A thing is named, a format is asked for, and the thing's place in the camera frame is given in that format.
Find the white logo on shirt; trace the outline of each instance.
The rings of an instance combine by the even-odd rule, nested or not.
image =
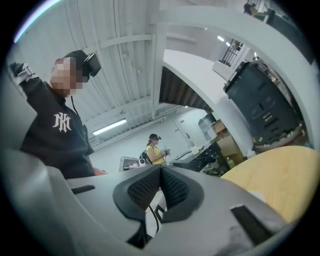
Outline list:
[[[61,132],[62,130],[64,133],[67,132],[67,129],[71,131],[70,126],[69,126],[69,120],[71,119],[67,114],[64,113],[58,113],[54,114],[55,116],[55,125],[52,127],[58,127],[59,126],[59,131]]]

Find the black shirt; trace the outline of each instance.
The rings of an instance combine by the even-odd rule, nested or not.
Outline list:
[[[27,102],[37,112],[21,150],[41,159],[46,166],[58,168],[65,179],[94,176],[89,155],[87,129],[80,117],[66,106],[48,83],[39,78],[22,82]]]

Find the white curved frame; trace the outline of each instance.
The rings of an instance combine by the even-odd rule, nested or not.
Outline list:
[[[311,65],[285,36],[249,15],[212,6],[162,10],[152,18],[151,23],[216,30],[257,52],[291,90],[302,112],[309,141],[315,150],[320,151],[319,82]]]

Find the tube light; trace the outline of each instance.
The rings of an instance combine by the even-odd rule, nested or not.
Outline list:
[[[44,2],[38,9],[35,10],[35,12],[26,20],[26,22],[22,25],[22,27],[19,29],[18,33],[14,37],[14,42],[16,43],[19,38],[22,36],[22,34],[27,30],[27,28],[46,10],[48,10],[51,6],[58,3],[61,0],[48,0]]]
[[[218,39],[219,39],[220,41],[222,41],[222,42],[225,41],[225,40],[224,40],[221,36],[219,36],[219,35],[218,35]]]
[[[123,125],[123,124],[125,124],[126,122],[127,122],[127,119],[122,119],[122,120],[120,120],[120,121],[118,121],[118,122],[115,122],[115,123],[113,123],[113,124],[108,125],[107,127],[104,127],[104,128],[102,128],[102,129],[100,129],[100,130],[95,131],[95,132],[93,133],[93,135],[101,134],[101,133],[103,133],[103,132],[105,132],[105,131],[108,131],[108,130],[110,130],[110,129],[112,129],[112,128],[115,128],[115,127],[117,127],[117,126]]]

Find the dark corrugated panel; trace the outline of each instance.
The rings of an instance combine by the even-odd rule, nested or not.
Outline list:
[[[209,105],[171,70],[162,67],[159,103],[212,111]]]

